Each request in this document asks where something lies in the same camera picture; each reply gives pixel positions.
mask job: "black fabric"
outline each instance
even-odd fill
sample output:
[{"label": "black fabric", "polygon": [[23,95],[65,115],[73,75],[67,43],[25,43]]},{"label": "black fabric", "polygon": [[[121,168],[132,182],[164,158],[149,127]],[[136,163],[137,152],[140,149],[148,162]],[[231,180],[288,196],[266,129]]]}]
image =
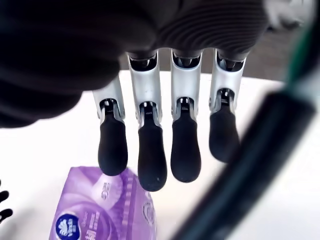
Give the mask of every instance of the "black fabric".
[{"label": "black fabric", "polygon": [[71,109],[112,81],[124,52],[246,53],[266,25],[262,0],[2,0],[0,127]]}]

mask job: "white surface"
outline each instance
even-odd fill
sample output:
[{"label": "white surface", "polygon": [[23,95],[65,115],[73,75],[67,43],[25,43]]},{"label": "white surface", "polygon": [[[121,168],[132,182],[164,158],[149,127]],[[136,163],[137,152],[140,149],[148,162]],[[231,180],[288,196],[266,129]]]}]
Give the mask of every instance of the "white surface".
[{"label": "white surface", "polygon": [[[170,72],[161,72],[160,78],[164,149],[170,166]],[[200,83],[197,117],[202,158],[200,176],[195,182],[181,183],[174,179],[169,167],[165,187],[152,194],[159,240],[172,235],[223,167],[211,156],[208,146],[210,78],[210,74],[203,74]],[[126,112],[129,166],[136,171],[138,123],[130,73],[121,72],[120,79]],[[274,81],[243,78],[236,110],[241,135],[265,92],[280,86]],[[48,239],[70,167],[97,166],[99,125],[93,96],[86,93],[73,110],[60,117],[22,129],[0,129],[0,189],[10,192],[9,199],[0,204],[0,209],[14,210],[14,216],[0,225],[0,240]],[[283,173],[230,240],[320,239],[319,136],[317,116]]]}]

